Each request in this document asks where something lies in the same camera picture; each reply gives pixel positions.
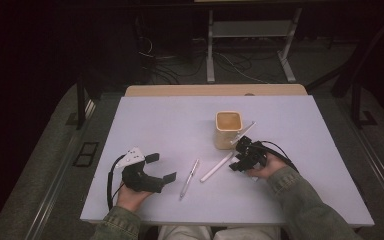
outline hand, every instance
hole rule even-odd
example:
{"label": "hand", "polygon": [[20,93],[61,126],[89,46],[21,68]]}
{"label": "hand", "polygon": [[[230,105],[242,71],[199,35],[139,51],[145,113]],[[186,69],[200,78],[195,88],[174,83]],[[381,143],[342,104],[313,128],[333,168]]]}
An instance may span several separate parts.
{"label": "hand", "polygon": [[126,185],[123,185],[118,192],[117,206],[125,208],[131,212],[136,212],[142,202],[149,196],[151,192],[136,192]]}
{"label": "hand", "polygon": [[277,170],[287,166],[285,162],[271,153],[266,153],[266,157],[267,164],[265,167],[261,167],[260,169],[250,169],[247,171],[247,174],[251,177],[268,179]]}

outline silver pen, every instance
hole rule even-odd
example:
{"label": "silver pen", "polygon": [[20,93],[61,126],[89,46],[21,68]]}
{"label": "silver pen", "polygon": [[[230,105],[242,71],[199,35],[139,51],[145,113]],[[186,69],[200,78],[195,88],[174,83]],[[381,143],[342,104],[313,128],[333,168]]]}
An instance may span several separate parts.
{"label": "silver pen", "polygon": [[199,159],[196,159],[195,164],[193,165],[192,171],[189,173],[188,179],[185,182],[185,185],[183,185],[182,191],[180,192],[180,200],[185,196],[186,191],[188,190],[189,183],[191,182],[191,179],[193,175],[195,174],[196,168],[198,167]]}

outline gray carpet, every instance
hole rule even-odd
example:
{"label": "gray carpet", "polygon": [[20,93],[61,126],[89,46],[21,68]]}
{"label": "gray carpet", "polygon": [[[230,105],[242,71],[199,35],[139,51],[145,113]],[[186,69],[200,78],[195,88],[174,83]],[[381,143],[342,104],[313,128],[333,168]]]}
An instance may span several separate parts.
{"label": "gray carpet", "polygon": [[[259,53],[245,49],[243,55],[240,56],[236,53],[236,55],[231,54],[230,50],[223,54],[230,61],[244,61],[241,63],[241,67],[249,67],[245,73],[253,78],[286,83],[279,62],[275,57],[270,57],[276,53],[277,46],[277,43],[272,44],[267,46],[267,49],[260,49]],[[304,41],[293,46],[289,58],[290,64],[298,83],[303,85],[341,65],[354,49],[352,45],[339,45],[328,50],[327,42],[323,40]],[[197,55],[198,57],[193,61],[171,59],[160,62],[159,68],[166,73],[160,72],[160,75],[154,75],[150,83],[167,84],[169,80],[172,82],[177,80],[180,84],[205,84],[205,62],[200,67],[202,55]],[[244,56],[262,60],[248,61],[243,58]],[[229,68],[223,57],[218,58],[218,61],[219,63],[215,65],[216,84],[256,83],[255,80],[235,73],[235,69]],[[184,76],[195,72],[197,73],[193,76]],[[363,228],[359,234],[364,239],[384,239],[384,190],[368,164],[364,148],[354,133],[353,125],[348,120],[349,96],[344,99],[333,99],[329,94],[333,82],[323,84],[310,94],[315,96],[335,144],[350,174],[360,186],[367,207],[375,221],[374,227]],[[75,130],[74,126],[66,125],[69,115],[76,112],[75,88],[73,87],[67,92],[55,110],[22,177],[0,215],[0,239],[25,238],[34,221],[35,213],[40,209],[42,199],[46,196],[46,192],[62,164],[62,159],[69,151],[67,146],[69,146],[72,136],[76,134],[80,135],[80,143],[99,142],[97,154],[89,168],[73,166],[67,168],[62,178],[61,189],[51,206],[47,221],[44,222],[46,224],[43,231],[39,231],[37,236],[39,239],[88,239],[93,234],[93,225],[80,221],[79,217],[121,96],[122,94],[104,94],[102,99],[96,102],[96,109],[84,128]],[[384,110],[370,93],[364,92],[362,99],[363,110],[370,111],[378,122],[377,126],[366,126],[363,131],[384,162]],[[79,148],[80,145],[70,151],[77,154]]]}

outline jacket cuff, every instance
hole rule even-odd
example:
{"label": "jacket cuff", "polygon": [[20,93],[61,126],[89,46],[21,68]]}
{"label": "jacket cuff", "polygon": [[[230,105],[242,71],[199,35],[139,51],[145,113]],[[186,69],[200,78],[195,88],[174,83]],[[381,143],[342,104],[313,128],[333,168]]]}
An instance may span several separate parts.
{"label": "jacket cuff", "polygon": [[130,234],[138,235],[140,227],[140,218],[136,214],[122,207],[115,206],[104,218],[104,221],[115,225]]}
{"label": "jacket cuff", "polygon": [[300,179],[302,179],[302,176],[299,173],[291,167],[286,166],[273,173],[267,182],[276,196],[278,196],[294,186]]}

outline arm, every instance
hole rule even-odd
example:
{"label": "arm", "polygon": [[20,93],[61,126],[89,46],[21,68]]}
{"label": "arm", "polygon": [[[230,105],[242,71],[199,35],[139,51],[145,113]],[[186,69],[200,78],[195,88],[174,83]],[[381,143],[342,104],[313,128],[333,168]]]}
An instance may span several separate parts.
{"label": "arm", "polygon": [[248,174],[267,179],[296,239],[361,239],[308,181],[274,155],[267,154],[265,168]]}
{"label": "arm", "polygon": [[140,218],[134,213],[150,192],[135,192],[125,185],[120,188],[117,204],[96,226],[92,239],[127,239],[137,240]]}

